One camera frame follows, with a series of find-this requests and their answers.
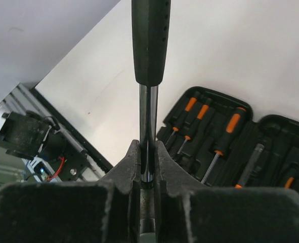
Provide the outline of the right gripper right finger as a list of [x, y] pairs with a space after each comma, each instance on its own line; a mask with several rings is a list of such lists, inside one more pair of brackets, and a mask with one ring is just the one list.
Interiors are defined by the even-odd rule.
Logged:
[[299, 242], [299, 194], [271, 187], [207, 187], [155, 144], [157, 242]]

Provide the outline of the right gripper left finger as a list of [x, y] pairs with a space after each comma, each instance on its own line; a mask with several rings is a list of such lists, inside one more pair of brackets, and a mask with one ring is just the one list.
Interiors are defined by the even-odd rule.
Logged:
[[138, 242], [140, 148], [95, 182], [0, 188], [0, 242]]

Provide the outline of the black plastic tool case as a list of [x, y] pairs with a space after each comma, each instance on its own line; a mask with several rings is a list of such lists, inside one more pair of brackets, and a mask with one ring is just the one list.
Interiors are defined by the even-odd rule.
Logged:
[[[284, 187], [289, 177], [294, 182], [289, 189], [299, 193], [299, 122], [280, 115], [267, 115], [254, 122], [252, 108], [239, 99], [203, 87], [189, 88], [175, 103], [163, 120], [157, 139], [164, 144], [173, 126], [193, 93], [200, 96], [187, 115], [182, 128], [165, 145], [172, 159], [188, 174], [201, 181], [213, 157], [215, 146], [236, 107], [247, 111], [239, 134], [234, 138], [225, 155], [220, 156], [205, 184], [207, 186], [235, 187], [249, 158], [258, 143], [264, 150], [244, 187]], [[207, 98], [212, 99], [212, 118], [204, 131], [198, 131], [177, 155], [185, 135]]]

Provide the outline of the large screwdriver black orange handle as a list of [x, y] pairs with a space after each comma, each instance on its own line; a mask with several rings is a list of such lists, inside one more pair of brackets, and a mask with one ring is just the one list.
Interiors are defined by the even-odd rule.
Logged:
[[233, 110], [232, 115], [215, 146], [215, 156], [213, 157], [206, 173], [201, 180], [202, 184], [207, 181], [219, 157], [226, 154], [227, 149], [231, 145], [232, 141], [239, 134], [244, 122], [246, 121], [246, 115], [247, 111], [243, 107], [236, 107]]

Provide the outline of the small utility knife orange tip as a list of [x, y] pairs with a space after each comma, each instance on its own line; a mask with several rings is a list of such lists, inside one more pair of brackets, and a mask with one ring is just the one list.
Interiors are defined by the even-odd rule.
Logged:
[[255, 163], [259, 159], [260, 154], [263, 152], [264, 148], [265, 147], [263, 144], [258, 143], [256, 145], [251, 157], [248, 160], [246, 167], [242, 172], [242, 175], [240, 176], [237, 184], [235, 185], [235, 188], [242, 188], [248, 182], [250, 175], [255, 167]]

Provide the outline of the small precision screwdriver orange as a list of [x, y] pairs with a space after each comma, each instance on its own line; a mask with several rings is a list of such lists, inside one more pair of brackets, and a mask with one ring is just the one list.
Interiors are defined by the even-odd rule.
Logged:
[[192, 140], [198, 131], [204, 131], [207, 127], [208, 123], [210, 122], [213, 114], [213, 110], [210, 108], [212, 104], [212, 99], [207, 98], [205, 103], [202, 105], [200, 112], [198, 113], [197, 117], [195, 118], [192, 126], [189, 128], [188, 132], [184, 136], [184, 142], [182, 143], [181, 147], [179, 148], [177, 155], [179, 155], [184, 147], [184, 145]]

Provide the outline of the small screwdriver orange black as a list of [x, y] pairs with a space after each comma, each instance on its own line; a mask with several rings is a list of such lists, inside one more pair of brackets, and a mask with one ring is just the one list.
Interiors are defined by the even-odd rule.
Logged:
[[187, 117], [187, 115], [189, 114], [190, 110], [192, 109], [192, 107], [194, 106], [194, 104], [197, 102], [198, 98], [200, 96], [200, 93], [198, 91], [195, 91], [192, 95], [192, 97], [189, 99], [187, 105], [185, 106], [185, 108], [182, 110], [180, 116], [177, 118], [174, 126], [173, 126], [173, 131], [171, 133], [171, 135], [169, 136], [169, 138], [167, 139], [165, 145], [169, 145], [170, 144], [170, 140], [173, 137], [173, 135], [176, 132], [179, 132], [180, 129], [182, 128], [182, 125]]

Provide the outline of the long nose pliers orange handles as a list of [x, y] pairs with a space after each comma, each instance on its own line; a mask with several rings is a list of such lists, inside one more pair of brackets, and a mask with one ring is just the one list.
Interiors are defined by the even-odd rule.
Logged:
[[289, 189], [293, 182], [294, 182], [294, 177], [289, 177], [288, 180], [286, 181], [285, 185], [284, 185], [284, 188]]

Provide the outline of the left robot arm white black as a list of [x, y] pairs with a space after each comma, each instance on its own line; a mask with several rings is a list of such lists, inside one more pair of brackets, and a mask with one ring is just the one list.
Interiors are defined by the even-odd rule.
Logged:
[[27, 111], [25, 114], [0, 111], [0, 148], [15, 157], [45, 161], [57, 160], [65, 150], [66, 139], [53, 116]]

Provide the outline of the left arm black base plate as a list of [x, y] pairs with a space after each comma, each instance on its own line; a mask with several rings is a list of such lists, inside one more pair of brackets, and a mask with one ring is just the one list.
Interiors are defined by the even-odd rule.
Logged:
[[76, 181], [79, 176], [88, 168], [86, 157], [73, 145], [66, 143], [65, 150], [57, 160], [50, 162], [50, 167], [56, 172], [61, 164], [61, 158], [65, 158], [64, 165], [57, 178], [61, 181]]

